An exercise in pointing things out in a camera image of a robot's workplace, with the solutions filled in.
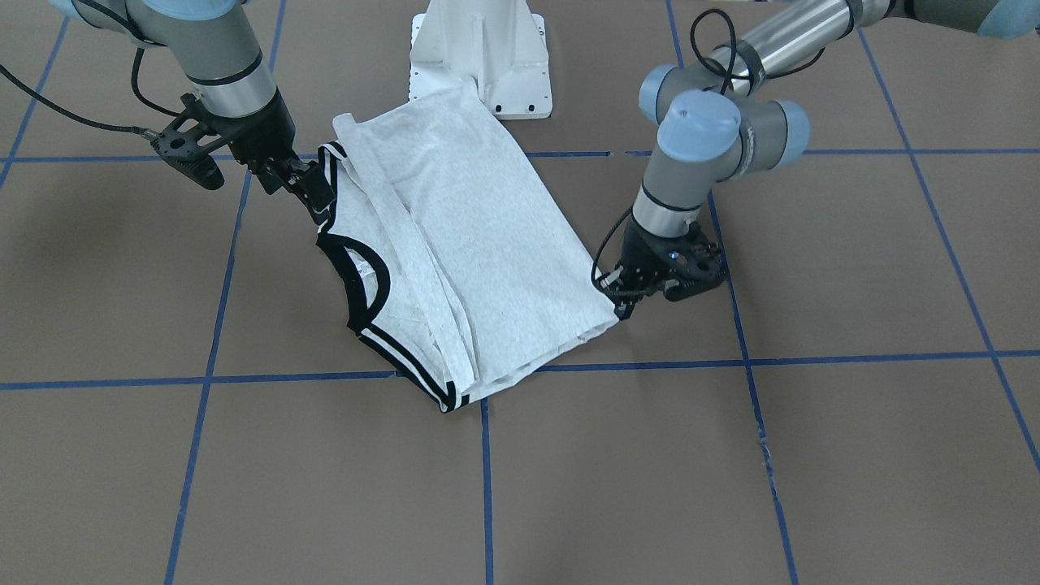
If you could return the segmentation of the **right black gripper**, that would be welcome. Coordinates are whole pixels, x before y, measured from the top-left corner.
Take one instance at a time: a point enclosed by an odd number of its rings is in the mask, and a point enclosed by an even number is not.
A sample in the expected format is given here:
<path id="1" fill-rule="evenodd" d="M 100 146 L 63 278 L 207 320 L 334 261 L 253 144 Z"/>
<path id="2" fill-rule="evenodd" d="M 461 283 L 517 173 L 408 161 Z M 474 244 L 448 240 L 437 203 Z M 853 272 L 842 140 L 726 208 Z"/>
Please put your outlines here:
<path id="1" fill-rule="evenodd" d="M 302 162 L 293 151 L 296 126 L 279 90 L 261 110 L 241 118 L 212 115 L 203 102 L 186 93 L 184 110 L 153 136 L 153 150 L 167 164 L 201 188 L 216 190 L 224 178 L 213 152 L 228 147 L 234 159 L 248 167 L 270 195 L 286 189 L 316 226 L 331 217 L 336 194 L 322 164 Z"/>

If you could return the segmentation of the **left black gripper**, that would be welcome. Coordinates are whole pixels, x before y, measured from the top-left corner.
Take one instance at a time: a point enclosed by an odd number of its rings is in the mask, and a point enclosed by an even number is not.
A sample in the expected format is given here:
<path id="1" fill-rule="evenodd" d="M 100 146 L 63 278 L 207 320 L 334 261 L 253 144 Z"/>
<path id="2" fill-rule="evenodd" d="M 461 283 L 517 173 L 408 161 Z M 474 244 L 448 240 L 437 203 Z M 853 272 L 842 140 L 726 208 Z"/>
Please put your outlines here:
<path id="1" fill-rule="evenodd" d="M 626 228 L 621 256 L 600 277 L 600 291 L 610 299 L 619 321 L 630 319 L 645 297 L 662 292 L 669 302 L 679 302 L 718 288 L 729 276 L 723 249 L 709 240 L 697 221 L 684 225 L 682 236 L 666 238 L 642 229 L 634 219 L 619 219 L 600 251 L 621 226 Z"/>

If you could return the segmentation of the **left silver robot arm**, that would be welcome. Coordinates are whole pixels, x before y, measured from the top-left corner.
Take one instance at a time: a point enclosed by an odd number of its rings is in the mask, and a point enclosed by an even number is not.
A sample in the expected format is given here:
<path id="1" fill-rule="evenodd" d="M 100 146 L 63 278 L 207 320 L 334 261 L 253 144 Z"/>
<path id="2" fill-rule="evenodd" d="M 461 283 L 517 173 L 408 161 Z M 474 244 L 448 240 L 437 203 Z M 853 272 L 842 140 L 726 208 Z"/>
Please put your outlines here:
<path id="1" fill-rule="evenodd" d="M 829 44 L 895 16 L 980 37 L 1018 39 L 1038 26 L 1036 1 L 796 1 L 739 36 L 724 11 L 728 40 L 695 62 L 660 66 L 640 85 L 639 108 L 657 126 L 634 205 L 619 219 L 619 262 L 593 284 L 618 319 L 662 292 L 678 302 L 720 286 L 728 266 L 698 217 L 717 183 L 792 163 L 811 136 L 808 115 L 790 101 L 758 102 L 774 79 L 816 63 Z"/>

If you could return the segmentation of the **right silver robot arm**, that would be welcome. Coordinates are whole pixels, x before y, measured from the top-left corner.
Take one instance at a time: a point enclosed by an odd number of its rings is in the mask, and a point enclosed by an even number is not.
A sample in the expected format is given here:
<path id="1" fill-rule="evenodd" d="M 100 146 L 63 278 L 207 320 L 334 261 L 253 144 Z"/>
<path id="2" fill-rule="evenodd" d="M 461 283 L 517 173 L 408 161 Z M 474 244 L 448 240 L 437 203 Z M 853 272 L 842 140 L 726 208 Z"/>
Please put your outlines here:
<path id="1" fill-rule="evenodd" d="M 241 1 L 56 1 L 55 10 L 122 33 L 138 48 L 167 47 L 193 90 L 166 128 L 140 129 L 155 153 L 201 188 L 222 188 L 213 152 L 228 147 L 265 192 L 296 196 L 315 223 L 335 195 L 316 162 L 294 152 L 296 126 Z"/>

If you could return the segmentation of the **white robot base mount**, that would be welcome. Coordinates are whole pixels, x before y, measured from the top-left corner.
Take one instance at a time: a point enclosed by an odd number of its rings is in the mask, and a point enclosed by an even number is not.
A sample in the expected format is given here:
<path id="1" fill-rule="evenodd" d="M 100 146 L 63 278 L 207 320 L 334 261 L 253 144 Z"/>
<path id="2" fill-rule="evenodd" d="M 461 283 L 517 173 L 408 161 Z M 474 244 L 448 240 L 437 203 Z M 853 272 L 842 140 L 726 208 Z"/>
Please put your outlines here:
<path id="1" fill-rule="evenodd" d="M 546 23 L 527 1 L 431 1 L 409 32 L 409 101 L 472 83 L 500 121 L 553 113 Z"/>

